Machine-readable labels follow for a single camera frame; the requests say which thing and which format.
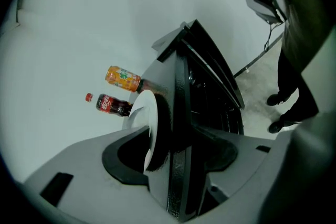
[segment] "person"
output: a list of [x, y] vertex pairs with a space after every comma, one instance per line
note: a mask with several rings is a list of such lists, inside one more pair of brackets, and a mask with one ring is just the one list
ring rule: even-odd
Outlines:
[[282, 38], [278, 61], [279, 92], [267, 99], [268, 105], [279, 105], [299, 90], [299, 98], [285, 114], [273, 122], [268, 131], [278, 133], [315, 116], [318, 107], [301, 73], [314, 58], [329, 34], [332, 23], [322, 0], [288, 0], [289, 17]]

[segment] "plastic bottle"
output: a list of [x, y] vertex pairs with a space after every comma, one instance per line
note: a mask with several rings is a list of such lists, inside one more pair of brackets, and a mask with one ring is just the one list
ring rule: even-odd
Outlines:
[[111, 66], [105, 80], [117, 87], [136, 92], [141, 87], [141, 77], [120, 67]]
[[[92, 93], [88, 93], [85, 97], [85, 100], [87, 102], [91, 102], [92, 99], [93, 99]], [[131, 103], [127, 101], [122, 101], [103, 93], [99, 95], [98, 98], [94, 99], [94, 102], [96, 102], [96, 108], [99, 111], [119, 115], [121, 117], [129, 116], [133, 106]]]

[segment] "black shoe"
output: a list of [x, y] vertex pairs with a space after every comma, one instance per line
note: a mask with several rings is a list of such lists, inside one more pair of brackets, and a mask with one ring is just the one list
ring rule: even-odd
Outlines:
[[279, 96], [279, 94], [272, 94], [268, 99], [267, 99], [267, 104], [268, 105], [276, 105], [280, 103], [284, 103], [288, 100], [289, 97], [287, 98], [282, 98]]
[[285, 124], [283, 121], [276, 121], [269, 126], [268, 132], [271, 134], [279, 133], [284, 126]]

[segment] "floor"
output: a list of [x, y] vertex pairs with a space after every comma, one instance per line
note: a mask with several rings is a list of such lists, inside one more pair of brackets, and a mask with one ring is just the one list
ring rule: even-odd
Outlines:
[[[286, 103], [277, 106], [266, 104], [267, 98], [278, 92], [277, 68], [280, 51], [281, 41], [236, 78], [245, 103], [245, 109], [242, 110], [245, 135], [275, 139], [278, 134], [270, 134], [267, 131], [268, 126], [290, 109], [299, 96], [296, 90]], [[284, 127], [281, 131], [295, 127]]]

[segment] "white plate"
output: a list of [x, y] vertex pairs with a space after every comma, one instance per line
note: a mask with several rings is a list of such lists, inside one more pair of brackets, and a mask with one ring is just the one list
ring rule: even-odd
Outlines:
[[155, 149], [158, 133], [157, 107], [154, 93], [150, 90], [144, 90], [134, 102], [129, 119], [127, 120], [128, 128], [149, 126], [150, 147], [146, 154], [144, 170], [147, 169], [151, 162]]

